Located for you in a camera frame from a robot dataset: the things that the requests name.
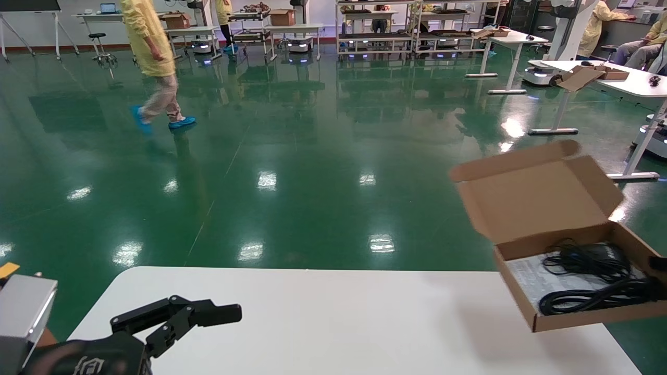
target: desk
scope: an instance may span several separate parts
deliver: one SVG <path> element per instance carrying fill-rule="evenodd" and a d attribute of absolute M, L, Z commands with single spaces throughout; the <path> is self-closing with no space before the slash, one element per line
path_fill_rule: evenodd
<path fill-rule="evenodd" d="M 593 65 L 600 65 L 603 63 L 603 61 L 598 61 L 598 60 L 592 60 L 589 62 Z M 542 61 L 542 63 L 544 65 L 547 65 L 548 67 L 553 67 L 554 69 L 560 71 L 570 71 L 576 65 L 580 65 L 581 61 Z M 648 129 L 646 130 L 646 136 L 644 137 L 644 141 L 641 144 L 637 145 L 637 148 L 634 150 L 634 153 L 630 158 L 628 165 L 626 165 L 626 168 L 623 171 L 623 173 L 611 173 L 608 174 L 607 176 L 616 182 L 633 182 L 638 180 L 645 181 L 647 179 L 657 180 L 660 177 L 660 175 L 658 175 L 656 172 L 635 172 L 634 170 L 637 168 L 637 164 L 639 164 L 639 161 L 642 158 L 642 155 L 644 154 L 644 150 L 646 150 L 646 146 L 648 146 L 648 142 L 653 138 L 653 133 L 656 132 L 657 123 L 659 121 L 658 118 L 667 109 L 667 85 L 658 85 L 657 87 L 650 87 L 648 85 L 648 79 L 655 75 L 653 73 L 648 73 L 646 71 L 641 71 L 637 69 L 631 69 L 628 67 L 612 63 L 606 63 L 605 65 L 622 71 L 627 71 L 628 73 L 630 73 L 630 75 L 625 81 L 604 81 L 601 79 L 596 80 L 596 83 L 600 84 L 601 86 L 636 97 L 665 98 L 662 105 L 660 106 L 660 109 L 658 109 L 658 111 L 653 115 L 653 118 L 657 119 L 657 121 L 651 123 L 648 126 Z M 556 120 L 554 121 L 554 126 L 552 129 L 532 129 L 531 132 L 529 132 L 529 134 L 538 133 L 539 131 L 542 131 L 542 133 L 544 133 L 545 131 L 557 132 L 559 130 L 558 126 L 560 125 L 560 120 L 562 118 L 568 100 L 570 98 L 570 94 L 571 93 L 569 91 L 564 92 L 563 98 L 561 99 L 560 104 L 558 106 L 558 113 L 556 114 Z"/>
<path fill-rule="evenodd" d="M 479 31 L 480 29 L 472 29 L 473 32 Z M 507 47 L 509 49 L 515 49 L 516 53 L 514 54 L 514 59 L 512 60 L 512 70 L 510 70 L 510 76 L 507 79 L 507 84 L 505 85 L 505 90 L 489 90 L 487 93 L 489 95 L 503 95 L 503 94 L 525 94 L 526 90 L 524 89 L 512 89 L 512 82 L 514 80 L 514 74 L 516 73 L 516 68 L 519 65 L 519 56 L 521 56 L 521 48 L 523 48 L 524 44 L 526 43 L 546 43 L 548 42 L 547 39 L 536 37 L 533 35 L 535 39 L 533 40 L 528 40 L 526 37 L 528 34 L 520 33 L 518 31 L 510 30 L 510 34 L 506 37 L 489 37 L 489 41 L 492 43 L 497 43 L 500 44 L 504 47 Z M 486 55 L 488 55 L 488 51 L 490 48 L 489 42 L 487 42 L 488 48 L 484 51 L 484 59 L 486 59 Z"/>
<path fill-rule="evenodd" d="M 271 31 L 271 44 L 275 46 L 275 37 L 274 33 L 283 33 L 283 34 L 303 34 L 305 36 L 307 33 L 316 33 L 317 34 L 317 60 L 321 57 L 319 52 L 319 31 L 320 29 L 324 30 L 323 23 L 301 23 L 292 26 L 266 26 L 267 30 Z"/>
<path fill-rule="evenodd" d="M 496 272 L 137 267 L 69 339 L 173 294 L 241 304 L 243 320 L 194 328 L 154 374 L 640 375 L 602 324 L 531 333 Z"/>
<path fill-rule="evenodd" d="M 175 37 L 183 37 L 183 40 L 185 41 L 186 47 L 187 48 L 187 40 L 185 37 L 196 37 L 198 35 L 210 35 L 211 36 L 211 42 L 213 43 L 213 56 L 211 56 L 211 60 L 215 60 L 218 57 L 222 56 L 220 55 L 220 44 L 217 41 L 217 36 L 215 35 L 215 30 L 217 30 L 218 26 L 191 26 L 188 27 L 187 29 L 165 29 L 165 32 L 169 35 L 169 43 L 171 44 L 171 50 L 173 51 L 173 55 L 176 59 L 179 59 L 183 57 L 183 55 L 176 55 L 176 47 L 173 45 L 173 38 Z"/>

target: black cable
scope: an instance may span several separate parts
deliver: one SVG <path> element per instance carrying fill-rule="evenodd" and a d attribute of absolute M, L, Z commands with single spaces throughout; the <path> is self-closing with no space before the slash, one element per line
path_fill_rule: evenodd
<path fill-rule="evenodd" d="M 660 282 L 654 278 L 626 279 L 600 290 L 552 292 L 542 297 L 539 308 L 544 315 L 556 315 L 638 305 L 660 299 L 660 290 Z"/>
<path fill-rule="evenodd" d="M 643 304 L 662 299 L 661 283 L 654 278 L 632 278 L 629 259 L 616 245 L 609 242 L 578 245 L 565 238 L 547 248 L 542 260 L 544 269 L 554 275 L 586 274 L 597 276 L 610 284 L 599 290 L 563 290 L 552 292 L 538 305 L 544 315 L 568 314 Z"/>
<path fill-rule="evenodd" d="M 564 238 L 547 251 L 558 252 L 542 260 L 544 269 L 554 275 L 587 274 L 611 284 L 629 278 L 632 273 L 630 261 L 614 244 L 580 246 L 572 238 Z"/>

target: white tabletop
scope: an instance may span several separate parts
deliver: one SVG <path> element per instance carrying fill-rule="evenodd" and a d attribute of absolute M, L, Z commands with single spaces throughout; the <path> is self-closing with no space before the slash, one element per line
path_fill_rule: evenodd
<path fill-rule="evenodd" d="M 543 65 L 547 65 L 548 67 L 553 67 L 561 71 L 570 71 L 575 66 L 581 65 L 581 61 L 541 62 Z M 593 65 L 600 65 L 603 63 L 603 61 L 600 60 L 589 60 L 589 62 Z M 656 74 L 612 63 L 604 63 L 604 65 L 616 68 L 618 70 L 627 71 L 630 73 L 630 75 L 625 81 L 606 81 L 603 79 L 598 79 L 596 80 L 596 83 L 638 97 L 667 97 L 667 77 L 662 77 L 662 80 L 657 87 L 651 87 L 648 84 L 648 80 Z"/>
<path fill-rule="evenodd" d="M 324 27 L 323 23 L 298 23 L 292 26 L 265 26 L 267 30 L 300 30 L 300 29 L 321 29 Z"/>
<path fill-rule="evenodd" d="M 203 33 L 203 34 L 210 34 L 213 30 L 217 29 L 218 26 L 191 26 L 188 27 L 187 29 L 165 29 L 165 31 L 169 34 L 196 34 L 196 33 Z"/>
<path fill-rule="evenodd" d="M 474 33 L 479 31 L 479 30 L 482 30 L 482 29 L 470 29 L 470 31 L 472 31 Z M 535 37 L 535 39 L 528 40 L 528 39 L 526 39 L 527 36 L 528 36 L 528 34 L 520 33 L 519 31 L 510 30 L 510 33 L 506 37 L 489 37 L 489 40 L 494 41 L 494 42 L 499 43 L 499 44 L 546 43 L 546 42 L 549 41 L 548 39 L 536 37 L 535 35 L 533 35 L 533 37 Z"/>
<path fill-rule="evenodd" d="M 160 375 L 640 375 L 602 324 L 531 333 L 495 272 L 138 267 L 69 339 L 173 294 L 241 304 L 243 320 L 194 328 L 153 361 Z"/>

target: white robot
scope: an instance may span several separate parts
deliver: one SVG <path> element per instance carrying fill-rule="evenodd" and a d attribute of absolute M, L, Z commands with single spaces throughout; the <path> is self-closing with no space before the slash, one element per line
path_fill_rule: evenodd
<path fill-rule="evenodd" d="M 542 60 L 531 60 L 524 80 L 538 86 L 547 86 L 556 74 L 554 68 L 542 64 L 550 60 L 574 60 L 579 43 L 599 0 L 553 0 L 552 15 L 556 17 L 556 32 L 549 52 Z"/>

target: monitor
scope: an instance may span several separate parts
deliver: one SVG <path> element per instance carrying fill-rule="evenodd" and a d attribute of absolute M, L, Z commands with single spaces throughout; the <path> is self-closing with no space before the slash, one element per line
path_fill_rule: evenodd
<path fill-rule="evenodd" d="M 116 4 L 114 3 L 102 3 L 99 5 L 99 10 L 102 13 L 116 13 Z"/>

